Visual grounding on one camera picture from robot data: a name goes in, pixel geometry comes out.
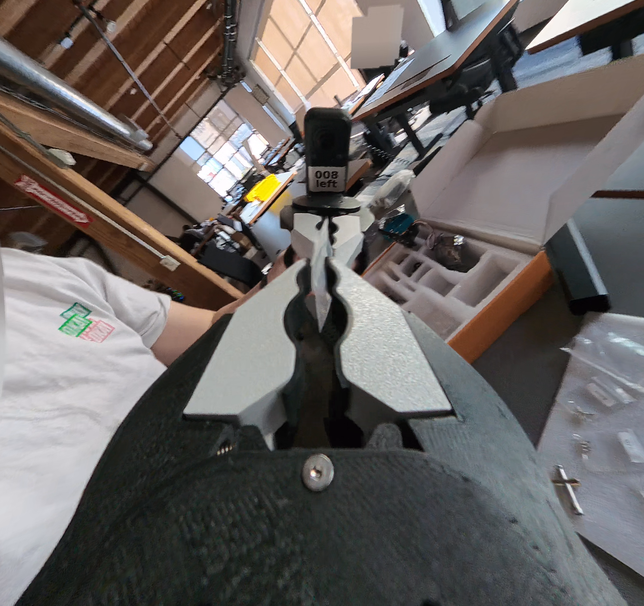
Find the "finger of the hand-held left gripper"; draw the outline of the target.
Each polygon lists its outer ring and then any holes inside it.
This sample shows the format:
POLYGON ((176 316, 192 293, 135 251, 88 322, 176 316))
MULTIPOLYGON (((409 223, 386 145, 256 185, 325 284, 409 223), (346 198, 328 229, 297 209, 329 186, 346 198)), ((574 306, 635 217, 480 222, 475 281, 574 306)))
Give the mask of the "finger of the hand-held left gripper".
POLYGON ((311 213, 295 213, 291 244, 300 259, 313 260, 326 249, 326 218, 311 213))
POLYGON ((333 217, 330 221, 331 256, 352 267, 363 247, 361 219, 353 214, 333 217))

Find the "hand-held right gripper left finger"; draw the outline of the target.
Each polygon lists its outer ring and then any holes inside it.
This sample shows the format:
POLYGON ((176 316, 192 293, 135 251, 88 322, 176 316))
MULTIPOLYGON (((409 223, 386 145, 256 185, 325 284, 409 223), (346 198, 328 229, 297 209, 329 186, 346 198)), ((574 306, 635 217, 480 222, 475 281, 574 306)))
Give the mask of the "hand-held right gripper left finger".
POLYGON ((185 418, 257 427, 275 449, 274 434, 286 422, 281 393, 296 368, 285 315, 307 266, 304 259, 295 262, 234 312, 183 410, 185 418))

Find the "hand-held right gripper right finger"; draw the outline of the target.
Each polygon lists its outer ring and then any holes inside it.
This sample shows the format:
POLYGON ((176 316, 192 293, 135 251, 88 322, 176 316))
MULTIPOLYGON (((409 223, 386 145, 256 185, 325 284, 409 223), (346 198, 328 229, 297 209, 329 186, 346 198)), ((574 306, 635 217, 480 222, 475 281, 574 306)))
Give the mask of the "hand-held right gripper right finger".
POLYGON ((336 258, 326 259, 326 275, 326 338, 337 379, 326 417, 330 442, 366 442, 383 424, 453 417, 409 314, 336 258))

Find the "clear bag of dark parts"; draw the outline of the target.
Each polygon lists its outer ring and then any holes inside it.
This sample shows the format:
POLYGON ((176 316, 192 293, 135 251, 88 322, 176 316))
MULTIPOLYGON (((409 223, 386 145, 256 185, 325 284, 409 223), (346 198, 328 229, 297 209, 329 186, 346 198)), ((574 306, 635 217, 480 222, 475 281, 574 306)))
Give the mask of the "clear bag of dark parts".
POLYGON ((314 297, 318 330, 321 333, 332 306, 326 269, 326 262, 333 255, 329 219, 322 217, 315 230, 310 257, 310 287, 314 297))

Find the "orange cardboard kit box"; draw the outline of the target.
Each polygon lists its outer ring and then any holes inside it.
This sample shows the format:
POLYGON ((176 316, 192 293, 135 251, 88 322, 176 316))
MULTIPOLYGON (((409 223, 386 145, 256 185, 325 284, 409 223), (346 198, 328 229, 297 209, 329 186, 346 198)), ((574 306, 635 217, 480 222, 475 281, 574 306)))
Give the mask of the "orange cardboard kit box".
POLYGON ((545 246, 643 141, 643 82, 578 74, 485 104, 412 182, 422 221, 474 264, 439 264, 419 231, 365 279, 473 363, 550 288, 545 246))

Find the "large clear zip bag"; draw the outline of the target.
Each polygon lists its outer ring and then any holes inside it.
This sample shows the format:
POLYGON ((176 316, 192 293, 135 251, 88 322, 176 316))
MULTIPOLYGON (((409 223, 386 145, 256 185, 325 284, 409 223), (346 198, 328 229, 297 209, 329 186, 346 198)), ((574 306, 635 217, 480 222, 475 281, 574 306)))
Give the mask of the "large clear zip bag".
POLYGON ((643 337, 631 326, 588 324, 560 350, 606 368, 643 369, 643 337))

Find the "person's left hand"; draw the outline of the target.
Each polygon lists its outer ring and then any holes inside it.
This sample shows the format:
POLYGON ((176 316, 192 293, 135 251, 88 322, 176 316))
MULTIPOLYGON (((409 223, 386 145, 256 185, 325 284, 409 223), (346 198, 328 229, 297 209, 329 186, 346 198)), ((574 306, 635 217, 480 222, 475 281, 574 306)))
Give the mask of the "person's left hand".
POLYGON ((273 280, 276 280, 283 272, 290 268, 298 260, 291 246, 282 251, 276 261, 271 266, 269 272, 262 279, 262 288, 267 286, 273 280))

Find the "clear bag of metal parts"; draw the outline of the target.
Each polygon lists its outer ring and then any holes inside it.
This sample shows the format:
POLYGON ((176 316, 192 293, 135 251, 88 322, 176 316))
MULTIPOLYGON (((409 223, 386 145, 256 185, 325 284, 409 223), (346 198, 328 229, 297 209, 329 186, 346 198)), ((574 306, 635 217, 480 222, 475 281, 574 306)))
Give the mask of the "clear bag of metal parts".
POLYGON ((414 178, 414 171, 408 168, 391 175, 374 194, 370 208, 372 210, 386 210, 391 208, 408 190, 414 178))

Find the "orange-blind window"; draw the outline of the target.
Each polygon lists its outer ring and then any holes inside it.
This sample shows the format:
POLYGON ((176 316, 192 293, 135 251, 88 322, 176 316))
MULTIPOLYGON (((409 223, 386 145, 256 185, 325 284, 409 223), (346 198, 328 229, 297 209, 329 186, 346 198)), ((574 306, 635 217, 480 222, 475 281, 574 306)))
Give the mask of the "orange-blind window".
POLYGON ((366 85, 350 67, 355 0, 264 0, 251 65, 290 114, 334 107, 366 85))

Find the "paned window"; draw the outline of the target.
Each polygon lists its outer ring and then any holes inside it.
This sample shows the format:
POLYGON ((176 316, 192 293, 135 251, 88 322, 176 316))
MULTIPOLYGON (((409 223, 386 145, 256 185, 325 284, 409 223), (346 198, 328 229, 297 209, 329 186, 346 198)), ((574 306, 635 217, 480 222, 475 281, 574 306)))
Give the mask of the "paned window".
POLYGON ((239 189, 267 148, 265 138, 225 100, 215 104, 179 146, 192 170, 224 201, 239 189))

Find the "black ceiling pipes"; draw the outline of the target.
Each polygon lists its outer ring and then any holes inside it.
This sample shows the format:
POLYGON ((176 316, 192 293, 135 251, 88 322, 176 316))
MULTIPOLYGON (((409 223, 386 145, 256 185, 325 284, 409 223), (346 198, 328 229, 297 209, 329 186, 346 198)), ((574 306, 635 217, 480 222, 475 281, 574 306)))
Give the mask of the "black ceiling pipes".
POLYGON ((225 0, 223 10, 223 47, 221 55, 221 70, 218 83, 222 94, 227 94, 237 83, 239 67, 237 62, 237 35, 239 24, 239 9, 241 0, 225 0))

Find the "metal cross wrench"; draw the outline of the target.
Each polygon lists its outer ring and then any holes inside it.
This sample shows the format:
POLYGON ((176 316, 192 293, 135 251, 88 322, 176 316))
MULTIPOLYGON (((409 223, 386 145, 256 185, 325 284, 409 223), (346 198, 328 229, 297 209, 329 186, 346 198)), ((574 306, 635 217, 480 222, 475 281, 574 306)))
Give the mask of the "metal cross wrench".
POLYGON ((563 465, 555 464, 552 469, 551 483, 556 491, 568 501, 568 507, 575 516, 584 516, 585 512, 576 496, 576 489, 581 483, 568 475, 563 465))

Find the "white foam sheet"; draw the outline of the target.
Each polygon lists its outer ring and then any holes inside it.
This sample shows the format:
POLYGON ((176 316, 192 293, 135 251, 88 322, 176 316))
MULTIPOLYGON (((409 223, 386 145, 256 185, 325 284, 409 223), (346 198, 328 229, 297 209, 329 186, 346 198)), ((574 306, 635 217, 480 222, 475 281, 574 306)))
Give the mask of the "white foam sheet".
MULTIPOLYGON (((600 322, 635 327, 643 337, 643 318, 633 315, 592 313, 582 328, 600 322)), ((643 369, 615 370, 565 354, 568 365, 538 450, 551 473, 560 464, 581 483, 576 496, 584 516, 572 514, 559 494, 576 532, 643 575, 643 464, 630 463, 617 438, 632 429, 643 445, 643 369), (585 391, 594 377, 621 386, 635 402, 602 406, 585 391)))

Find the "red wall sign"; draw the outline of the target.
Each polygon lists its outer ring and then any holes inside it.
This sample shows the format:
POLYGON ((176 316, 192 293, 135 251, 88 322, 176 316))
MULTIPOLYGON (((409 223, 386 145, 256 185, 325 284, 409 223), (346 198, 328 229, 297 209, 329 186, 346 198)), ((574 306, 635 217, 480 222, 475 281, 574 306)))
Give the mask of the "red wall sign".
POLYGON ((75 207, 67 200, 62 199, 58 194, 28 175, 20 175, 14 181, 13 186, 76 226, 85 228, 94 222, 94 219, 85 211, 75 207))

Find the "silver air duct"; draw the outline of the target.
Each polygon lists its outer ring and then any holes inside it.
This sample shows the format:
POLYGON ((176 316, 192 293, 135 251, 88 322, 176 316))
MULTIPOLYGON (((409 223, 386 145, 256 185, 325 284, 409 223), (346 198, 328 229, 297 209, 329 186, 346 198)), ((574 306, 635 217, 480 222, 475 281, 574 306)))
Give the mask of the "silver air duct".
POLYGON ((1 38, 1 76, 52 102, 66 113, 147 152, 148 134, 127 117, 117 118, 1 38))

